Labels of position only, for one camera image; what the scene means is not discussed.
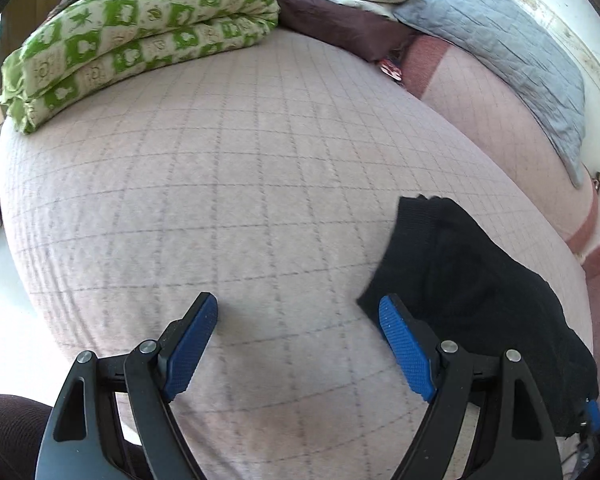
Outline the black pants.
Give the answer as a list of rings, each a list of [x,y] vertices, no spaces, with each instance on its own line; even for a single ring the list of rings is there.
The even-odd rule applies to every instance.
[[[377,323],[380,300],[390,294],[440,339],[471,353],[519,351],[556,434],[579,429],[585,403],[598,396],[591,351],[547,281],[509,257],[454,200],[400,199],[387,249],[358,306]]]

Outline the pink quilted bed mattress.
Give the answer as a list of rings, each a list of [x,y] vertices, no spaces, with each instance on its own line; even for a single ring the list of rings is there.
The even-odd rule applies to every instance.
[[[6,120],[0,200],[32,307],[69,356],[219,322],[172,408],[211,479],[387,479],[422,420],[356,300],[403,196],[455,200],[593,340],[580,263],[464,133],[374,66],[277,29],[159,68],[34,133]]]

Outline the pink checked bolster pillow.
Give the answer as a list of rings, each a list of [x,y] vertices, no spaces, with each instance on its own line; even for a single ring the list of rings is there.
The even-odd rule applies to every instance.
[[[572,252],[593,236],[593,183],[574,186],[533,114],[514,90],[474,56],[419,35],[401,62],[404,87],[478,145],[539,209]]]

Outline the red white small packet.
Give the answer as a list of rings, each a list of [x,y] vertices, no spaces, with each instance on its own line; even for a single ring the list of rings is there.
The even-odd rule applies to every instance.
[[[389,77],[396,84],[403,84],[402,70],[390,58],[383,58],[377,63],[381,73]]]

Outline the green patterned folded blanket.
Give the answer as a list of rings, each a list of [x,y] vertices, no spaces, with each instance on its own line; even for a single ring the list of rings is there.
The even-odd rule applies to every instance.
[[[110,84],[253,46],[278,14],[276,0],[79,0],[6,58],[0,101],[16,129],[31,133]]]

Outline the grey quilted blanket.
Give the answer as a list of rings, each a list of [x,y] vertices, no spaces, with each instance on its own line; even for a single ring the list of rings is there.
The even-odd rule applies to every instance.
[[[584,181],[585,90],[568,53],[514,0],[407,0],[393,16],[449,41],[516,92],[543,129],[572,185]]]

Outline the maroon folded cloth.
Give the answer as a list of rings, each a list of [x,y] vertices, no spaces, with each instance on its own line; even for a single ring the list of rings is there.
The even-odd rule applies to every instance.
[[[401,52],[419,32],[376,13],[329,0],[277,0],[279,25],[347,50],[366,62]]]

